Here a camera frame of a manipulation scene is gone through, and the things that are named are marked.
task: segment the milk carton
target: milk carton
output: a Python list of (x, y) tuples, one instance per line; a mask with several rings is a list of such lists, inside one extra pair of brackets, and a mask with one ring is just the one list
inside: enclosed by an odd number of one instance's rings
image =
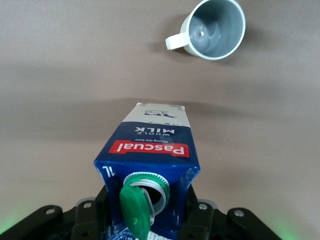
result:
[(107, 188), (109, 239), (175, 239), (200, 171), (185, 108), (138, 103), (94, 164)]

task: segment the table surface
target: table surface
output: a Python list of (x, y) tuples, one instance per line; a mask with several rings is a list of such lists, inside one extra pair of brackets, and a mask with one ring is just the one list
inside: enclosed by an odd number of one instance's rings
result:
[(93, 161), (138, 102), (184, 105), (200, 199), (320, 239), (320, 4), (239, 0), (218, 61), (168, 51), (200, 1), (10, 0), (0, 7), (0, 232), (103, 187)]

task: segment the pascual logo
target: pascual logo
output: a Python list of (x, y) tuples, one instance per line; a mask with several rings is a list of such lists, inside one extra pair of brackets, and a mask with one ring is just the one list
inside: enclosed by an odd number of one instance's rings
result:
[(174, 129), (166, 128), (154, 128), (154, 127), (135, 127), (136, 134), (138, 135), (156, 135), (156, 136), (167, 136), (175, 134)]
[(110, 154), (148, 153), (169, 154), (177, 157), (189, 158), (189, 148), (183, 143), (145, 143), (141, 141), (116, 140), (109, 150)]

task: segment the mug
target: mug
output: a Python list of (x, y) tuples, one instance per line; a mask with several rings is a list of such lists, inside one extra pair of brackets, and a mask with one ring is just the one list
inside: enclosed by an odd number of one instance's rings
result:
[(245, 14), (235, 0), (203, 0), (165, 44), (168, 50), (183, 47), (200, 58), (220, 60), (238, 48), (245, 30)]

